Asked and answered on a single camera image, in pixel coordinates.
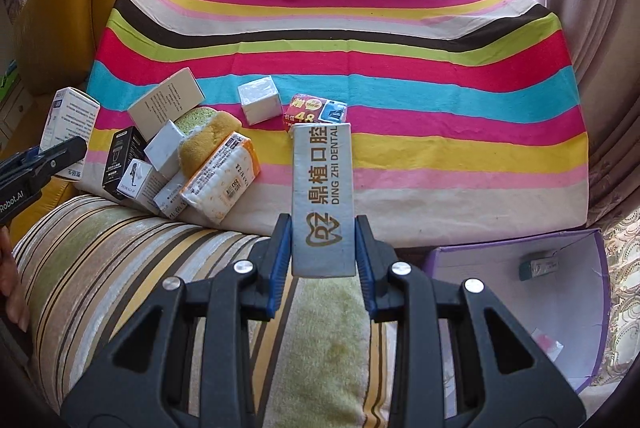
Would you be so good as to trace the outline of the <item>person left hand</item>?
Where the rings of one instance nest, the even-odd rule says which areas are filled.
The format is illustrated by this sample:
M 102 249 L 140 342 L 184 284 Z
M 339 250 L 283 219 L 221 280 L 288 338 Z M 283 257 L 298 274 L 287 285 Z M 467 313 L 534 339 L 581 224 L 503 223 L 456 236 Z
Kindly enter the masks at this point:
M 21 284 L 20 273 L 13 257 L 10 233 L 6 226 L 1 228 L 1 296 L 6 299 L 4 312 L 12 324 L 26 333 L 29 326 L 29 308 Z

